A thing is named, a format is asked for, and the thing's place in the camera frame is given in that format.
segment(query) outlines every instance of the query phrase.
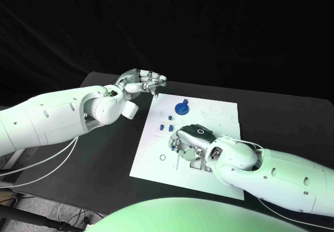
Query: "blue knob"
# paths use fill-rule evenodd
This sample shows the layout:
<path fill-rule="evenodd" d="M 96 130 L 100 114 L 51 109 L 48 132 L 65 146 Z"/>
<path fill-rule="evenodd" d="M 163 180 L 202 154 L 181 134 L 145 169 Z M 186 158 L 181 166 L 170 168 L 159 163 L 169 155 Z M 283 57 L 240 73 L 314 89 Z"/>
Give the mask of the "blue knob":
<path fill-rule="evenodd" d="M 176 105 L 176 113 L 179 115 L 186 115 L 189 113 L 189 104 L 188 103 L 189 103 L 189 101 L 188 101 L 188 99 L 185 99 L 183 103 L 179 103 Z"/>

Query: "metal stand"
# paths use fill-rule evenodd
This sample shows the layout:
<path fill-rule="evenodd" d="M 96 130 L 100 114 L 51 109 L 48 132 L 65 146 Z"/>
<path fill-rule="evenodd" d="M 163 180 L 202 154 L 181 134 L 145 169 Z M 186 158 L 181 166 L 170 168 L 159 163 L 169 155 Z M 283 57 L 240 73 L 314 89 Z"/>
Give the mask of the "metal stand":
<path fill-rule="evenodd" d="M 45 216 L 29 213 L 24 210 L 14 209 L 0 205 L 0 218 L 12 219 L 38 226 L 47 226 L 58 229 L 58 231 L 84 232 L 84 229 L 71 226 L 65 221 L 60 222 L 48 219 Z"/>

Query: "floor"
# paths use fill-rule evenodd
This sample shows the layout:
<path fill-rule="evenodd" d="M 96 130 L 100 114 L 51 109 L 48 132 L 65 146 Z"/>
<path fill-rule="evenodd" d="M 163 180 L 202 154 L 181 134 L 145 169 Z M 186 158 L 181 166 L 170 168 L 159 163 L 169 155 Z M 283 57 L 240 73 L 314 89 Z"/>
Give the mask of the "floor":
<path fill-rule="evenodd" d="M 28 148 L 25 150 L 25 153 L 22 154 L 21 159 L 18 160 L 18 163 L 16 163 L 14 168 L 22 168 L 28 165 L 28 163 L 34 157 L 35 152 L 37 152 L 35 147 Z M 9 154 L 9 155 L 0 157 L 0 169 L 3 168 L 12 155 L 14 154 Z M 41 199 L 38 197 L 19 200 L 19 203 L 16 205 L 18 209 L 25 210 L 31 213 L 39 214 L 42 216 L 47 216 L 50 219 L 54 219 L 54 220 L 58 220 L 60 207 L 61 207 L 61 203 L 48 201 L 48 200 Z M 68 220 L 78 214 L 80 210 L 81 209 L 78 209 L 70 205 L 62 205 L 61 210 L 60 210 L 60 220 L 68 222 Z M 86 212 L 86 216 L 88 216 L 91 224 L 96 224 L 101 220 L 101 217 L 90 211 Z M 74 223 L 77 222 L 77 218 L 78 217 L 75 217 L 71 220 L 71 222 L 70 222 L 71 225 L 74 225 Z M 80 227 L 80 228 L 83 228 L 83 224 L 81 224 L 83 220 L 84 220 L 84 214 L 80 215 L 80 219 L 78 219 L 78 223 L 77 223 L 77 227 Z M 14 221 L 14 220 L 8 220 L 5 228 L 2 230 L 2 232 L 57 232 L 57 231 L 58 231 L 57 229 L 35 226 L 35 225 L 31 225 L 28 223 L 22 223 L 22 222 Z"/>

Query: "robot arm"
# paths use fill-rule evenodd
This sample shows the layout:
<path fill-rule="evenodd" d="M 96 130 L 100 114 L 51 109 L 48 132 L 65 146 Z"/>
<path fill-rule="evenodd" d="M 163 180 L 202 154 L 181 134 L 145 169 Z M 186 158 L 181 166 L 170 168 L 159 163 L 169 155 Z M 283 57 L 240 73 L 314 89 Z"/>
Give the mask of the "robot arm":
<path fill-rule="evenodd" d="M 206 159 L 217 178 L 297 212 L 334 217 L 334 170 L 280 151 L 251 148 L 201 125 L 181 128 L 169 146 L 188 161 Z"/>
<path fill-rule="evenodd" d="M 166 76 L 133 69 L 109 86 L 91 86 L 42 94 L 0 111 L 0 156 L 28 147 L 51 145 L 111 124 L 123 114 L 134 118 L 130 101 L 142 92 L 159 96 Z"/>

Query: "robotic hand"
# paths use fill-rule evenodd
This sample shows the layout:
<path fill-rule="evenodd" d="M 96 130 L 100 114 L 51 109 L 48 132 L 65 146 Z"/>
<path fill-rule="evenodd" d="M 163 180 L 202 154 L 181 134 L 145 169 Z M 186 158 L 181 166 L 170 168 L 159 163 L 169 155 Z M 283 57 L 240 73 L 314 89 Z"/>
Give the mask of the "robotic hand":
<path fill-rule="evenodd" d="M 139 106 L 129 100 L 142 92 L 159 96 L 166 76 L 139 69 L 117 83 L 42 94 L 0 111 L 0 156 L 28 147 L 51 145 L 111 124 L 123 114 L 134 118 Z"/>
<path fill-rule="evenodd" d="M 169 147 L 188 161 L 206 159 L 206 166 L 229 187 L 290 210 L 334 217 L 333 169 L 227 135 L 217 138 L 201 125 L 182 127 Z"/>

